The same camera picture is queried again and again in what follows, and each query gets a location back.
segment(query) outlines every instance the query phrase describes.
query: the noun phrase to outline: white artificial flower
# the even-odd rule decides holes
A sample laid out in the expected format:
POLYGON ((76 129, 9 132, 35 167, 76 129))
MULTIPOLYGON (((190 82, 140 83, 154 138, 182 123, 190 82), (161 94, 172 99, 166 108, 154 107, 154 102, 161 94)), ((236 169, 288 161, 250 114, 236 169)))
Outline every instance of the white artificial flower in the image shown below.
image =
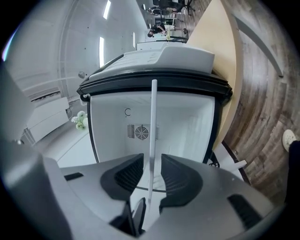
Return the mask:
POLYGON ((84 112, 84 111, 80 111, 80 112, 77 114, 77 117, 78 117, 78 120, 82 122, 83 119, 85 118, 85 112, 84 112))
POLYGON ((72 117, 71 122, 77 122, 78 121, 78 117, 72 117))
POLYGON ((82 122, 78 122, 78 123, 76 124, 76 128, 77 128, 78 130, 86 130, 86 129, 87 129, 87 127, 84 126, 82 122))
POLYGON ((82 123, 78 122, 78 123, 76 124, 76 128, 77 128, 77 129, 80 129, 80 127, 81 127, 82 125, 83 125, 82 123))
POLYGON ((86 128, 88 128, 89 127, 89 121, 88 121, 88 118, 85 118, 85 119, 83 119, 83 125, 86 127, 86 128))

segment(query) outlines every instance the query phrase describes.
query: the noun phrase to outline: white pole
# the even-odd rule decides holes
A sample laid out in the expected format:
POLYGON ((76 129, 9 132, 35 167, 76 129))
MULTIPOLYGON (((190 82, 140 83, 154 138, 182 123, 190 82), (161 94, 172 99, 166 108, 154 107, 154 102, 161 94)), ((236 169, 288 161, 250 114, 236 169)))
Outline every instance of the white pole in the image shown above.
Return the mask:
POLYGON ((151 205, 153 178, 154 178, 157 92, 158 92, 158 81, 156 79, 153 79, 152 89, 151 89, 151 119, 150 119, 150 160, 149 160, 150 179, 149 179, 149 196, 148 196, 149 208, 151 205))

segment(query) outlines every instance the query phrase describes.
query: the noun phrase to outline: freezer lid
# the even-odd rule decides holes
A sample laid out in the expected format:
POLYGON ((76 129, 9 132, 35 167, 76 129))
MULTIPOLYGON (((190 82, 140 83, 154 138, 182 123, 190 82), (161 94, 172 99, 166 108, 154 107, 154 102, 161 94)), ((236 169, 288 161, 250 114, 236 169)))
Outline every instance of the freezer lid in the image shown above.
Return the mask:
POLYGON ((160 49, 148 49, 125 53, 110 62, 100 72, 90 78, 93 80, 118 74, 120 71, 151 68, 182 68, 211 73, 215 54, 186 44, 164 43, 160 49))
POLYGON ((117 74, 92 80, 88 77, 79 87, 80 95, 100 95, 122 91, 151 91, 151 81, 157 79, 158 91, 184 92, 215 97, 224 104, 232 96, 232 88, 219 76, 204 72, 148 68, 119 71, 117 74))

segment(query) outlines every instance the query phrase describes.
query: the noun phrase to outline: white shoe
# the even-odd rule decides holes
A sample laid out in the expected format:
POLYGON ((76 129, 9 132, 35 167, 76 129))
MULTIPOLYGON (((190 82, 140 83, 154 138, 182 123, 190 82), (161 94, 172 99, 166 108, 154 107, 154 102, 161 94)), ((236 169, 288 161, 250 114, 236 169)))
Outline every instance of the white shoe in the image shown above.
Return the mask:
POLYGON ((286 130, 282 135, 282 144, 287 152, 289 152, 290 145, 292 142, 296 141, 296 136, 292 130, 286 130))

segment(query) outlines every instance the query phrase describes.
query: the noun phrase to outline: white ceiling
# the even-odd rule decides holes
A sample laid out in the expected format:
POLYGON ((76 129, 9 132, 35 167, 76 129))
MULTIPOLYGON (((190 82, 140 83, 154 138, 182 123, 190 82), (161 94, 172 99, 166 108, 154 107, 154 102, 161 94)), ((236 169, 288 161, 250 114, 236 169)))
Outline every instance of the white ceiling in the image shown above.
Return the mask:
POLYGON ((83 81, 79 71, 90 75, 99 69, 100 37, 105 62, 135 50, 133 32, 136 43, 144 41, 147 26, 137 2, 110 1, 107 20, 107 0, 45 0, 32 11, 17 30, 5 62, 27 96, 55 86, 67 97, 76 95, 83 81))

